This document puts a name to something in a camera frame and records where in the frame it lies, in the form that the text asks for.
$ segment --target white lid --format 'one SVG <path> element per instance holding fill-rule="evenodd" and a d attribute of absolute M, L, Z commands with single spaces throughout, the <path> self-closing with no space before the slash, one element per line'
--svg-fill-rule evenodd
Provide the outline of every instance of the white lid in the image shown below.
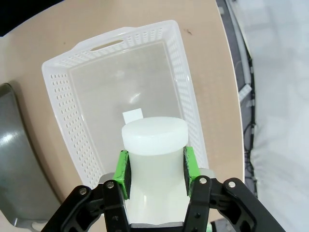
<path fill-rule="evenodd" d="M 187 123 L 176 117 L 147 117 L 122 127 L 125 149 L 151 156 L 175 152 L 188 144 Z"/>

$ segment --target wooden table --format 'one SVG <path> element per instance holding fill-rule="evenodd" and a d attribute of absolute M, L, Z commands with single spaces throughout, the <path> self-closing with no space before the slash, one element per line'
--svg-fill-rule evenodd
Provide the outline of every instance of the wooden table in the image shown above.
<path fill-rule="evenodd" d="M 215 0 L 66 0 L 0 40 L 0 82 L 16 91 L 38 159 L 61 200 L 81 181 L 47 95 L 42 63 L 93 36 L 168 19 L 181 29 L 210 168 L 220 181 L 243 179 L 236 79 Z M 211 212 L 210 220 L 219 217 Z"/>

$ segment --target basket handle hole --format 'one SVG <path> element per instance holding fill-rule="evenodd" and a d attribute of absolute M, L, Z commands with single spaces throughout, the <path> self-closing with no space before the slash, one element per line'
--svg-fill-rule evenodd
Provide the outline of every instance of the basket handle hole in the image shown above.
<path fill-rule="evenodd" d="M 115 44 L 119 44 L 119 43 L 122 43 L 122 42 L 123 42 L 123 40 L 116 40 L 116 41 L 113 41 L 113 42 L 110 42 L 110 43 L 106 43 L 106 44 L 100 45 L 98 47 L 94 47 L 90 51 L 92 51 L 92 52 L 93 51 L 98 51 L 98 50 L 100 50 L 102 48 L 109 47 L 109 46 L 112 46 L 112 45 L 115 45 Z"/>

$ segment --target silver bolt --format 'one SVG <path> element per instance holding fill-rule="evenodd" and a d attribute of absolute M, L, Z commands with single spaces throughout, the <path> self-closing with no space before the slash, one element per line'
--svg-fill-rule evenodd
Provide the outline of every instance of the silver bolt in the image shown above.
<path fill-rule="evenodd" d="M 87 189 L 86 189 L 86 188 L 81 188 L 81 189 L 79 190 L 79 193 L 80 193 L 81 195 L 84 195 L 84 194 L 87 193 Z"/>
<path fill-rule="evenodd" d="M 199 182 L 201 184 L 206 184 L 207 183 L 207 180 L 205 178 L 200 178 Z"/>
<path fill-rule="evenodd" d="M 234 188 L 236 186 L 236 184 L 233 181 L 231 181 L 231 182 L 228 183 L 228 186 L 230 188 Z"/>
<path fill-rule="evenodd" d="M 109 189 L 111 189 L 112 187 L 114 187 L 114 183 L 111 181 L 111 182 L 108 182 L 106 184 L 106 187 L 108 187 Z"/>

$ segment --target white plastic basket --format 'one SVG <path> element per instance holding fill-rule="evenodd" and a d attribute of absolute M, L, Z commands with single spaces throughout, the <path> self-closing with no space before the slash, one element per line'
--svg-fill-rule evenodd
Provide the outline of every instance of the white plastic basket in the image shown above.
<path fill-rule="evenodd" d="M 84 185 L 116 168 L 122 112 L 181 117 L 200 167 L 208 167 L 197 103 L 178 24 L 121 28 L 77 44 L 42 65 L 48 95 Z"/>

